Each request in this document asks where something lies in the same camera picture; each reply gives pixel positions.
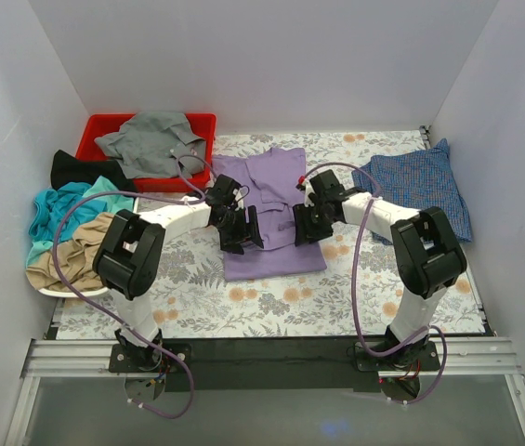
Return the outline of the purple t shirt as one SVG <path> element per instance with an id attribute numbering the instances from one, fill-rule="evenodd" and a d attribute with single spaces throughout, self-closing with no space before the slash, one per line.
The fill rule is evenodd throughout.
<path id="1" fill-rule="evenodd" d="M 237 282 L 326 269 L 317 243 L 295 246 L 293 206 L 303 202 L 296 188 L 306 173 L 302 148 L 272 147 L 247 158 L 215 155 L 212 166 L 219 174 L 249 188 L 244 204 L 256 208 L 262 247 L 246 246 L 242 255 L 224 255 L 225 280 Z"/>

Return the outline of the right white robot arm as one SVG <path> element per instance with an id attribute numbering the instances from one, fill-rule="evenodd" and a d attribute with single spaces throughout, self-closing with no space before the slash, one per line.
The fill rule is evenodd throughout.
<path id="1" fill-rule="evenodd" d="M 406 369 L 426 347 L 436 309 L 449 288 L 466 272 L 465 254 L 444 211 L 390 203 L 375 190 L 345 188 L 335 173 L 310 171 L 297 187 L 304 201 L 293 208 L 295 245 L 303 246 L 333 236 L 336 222 L 369 230 L 392 243 L 397 272 L 403 284 L 396 316 L 384 340 L 371 347 L 361 337 L 367 357 Z"/>

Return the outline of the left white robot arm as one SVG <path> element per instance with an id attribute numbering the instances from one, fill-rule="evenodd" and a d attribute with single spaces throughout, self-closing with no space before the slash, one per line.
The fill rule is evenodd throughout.
<path id="1" fill-rule="evenodd" d="M 147 292 L 158 275 L 163 246 L 192 230 L 212 226 L 221 251 L 242 255 L 251 245 L 264 246 L 256 208 L 243 203 L 238 181 L 216 178 L 203 200 L 169 204 L 146 216 L 118 212 L 98 249 L 93 270 L 111 291 L 121 319 L 115 337 L 126 359 L 144 372 L 162 362 L 161 330 L 155 321 Z"/>

